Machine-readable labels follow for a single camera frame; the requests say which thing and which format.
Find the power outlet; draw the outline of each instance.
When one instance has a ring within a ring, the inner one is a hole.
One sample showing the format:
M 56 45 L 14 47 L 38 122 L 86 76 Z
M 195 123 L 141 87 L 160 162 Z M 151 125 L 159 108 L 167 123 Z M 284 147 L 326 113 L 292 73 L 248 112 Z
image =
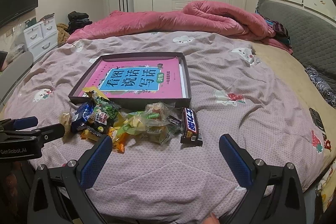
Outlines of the power outlet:
M 10 29 L 6 32 L 6 37 L 9 37 L 9 36 L 13 35 L 13 33 L 14 33 L 14 28 L 12 28 L 12 29 Z

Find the open box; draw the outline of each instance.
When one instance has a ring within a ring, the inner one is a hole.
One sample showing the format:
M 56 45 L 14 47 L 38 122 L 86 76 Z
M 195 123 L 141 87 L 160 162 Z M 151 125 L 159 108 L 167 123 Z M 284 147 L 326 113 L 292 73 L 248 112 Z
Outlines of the open box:
M 188 67 L 182 53 L 102 55 L 81 77 L 69 99 L 74 104 L 87 102 L 82 89 L 92 86 L 123 108 L 135 111 L 155 102 L 188 107 L 191 100 Z

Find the finger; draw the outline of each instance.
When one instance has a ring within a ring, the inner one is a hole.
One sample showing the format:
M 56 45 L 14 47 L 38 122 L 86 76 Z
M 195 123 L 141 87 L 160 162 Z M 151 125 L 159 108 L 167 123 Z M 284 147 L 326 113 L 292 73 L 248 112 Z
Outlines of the finger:
M 211 213 L 208 218 L 206 218 L 202 224 L 220 224 L 219 220 L 216 218 L 214 213 Z

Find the smartphone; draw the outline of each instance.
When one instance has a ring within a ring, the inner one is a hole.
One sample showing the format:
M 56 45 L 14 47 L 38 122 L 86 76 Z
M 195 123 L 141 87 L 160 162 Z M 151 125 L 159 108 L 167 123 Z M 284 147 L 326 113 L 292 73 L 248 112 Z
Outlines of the smartphone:
M 314 109 L 312 109 L 312 108 L 310 108 L 309 111 L 310 111 L 310 115 L 311 115 L 311 117 L 313 118 L 313 122 L 314 122 L 314 124 L 315 124 L 320 130 L 322 130 L 322 131 L 325 132 L 325 130 L 324 130 L 324 126 L 323 126 L 323 123 L 322 123 L 322 120 L 321 120 L 321 117 L 320 117 L 320 114 L 319 114 L 316 110 L 314 110 Z

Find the blue gripper pad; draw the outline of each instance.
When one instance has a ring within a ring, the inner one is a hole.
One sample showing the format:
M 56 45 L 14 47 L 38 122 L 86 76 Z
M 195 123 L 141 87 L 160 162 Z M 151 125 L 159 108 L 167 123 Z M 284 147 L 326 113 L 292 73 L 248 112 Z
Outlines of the blue gripper pad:
M 112 139 L 104 135 L 78 160 L 77 178 L 83 190 L 92 188 L 105 162 L 112 152 Z
M 36 127 L 39 121 L 35 116 L 16 119 L 13 123 L 13 130 L 23 130 L 26 128 Z
M 220 137 L 219 150 L 239 185 L 249 189 L 252 185 L 252 170 L 243 160 L 240 152 L 244 151 L 245 154 L 248 155 L 248 161 L 253 160 L 253 158 L 247 153 L 245 149 L 241 149 L 229 134 L 224 134 Z

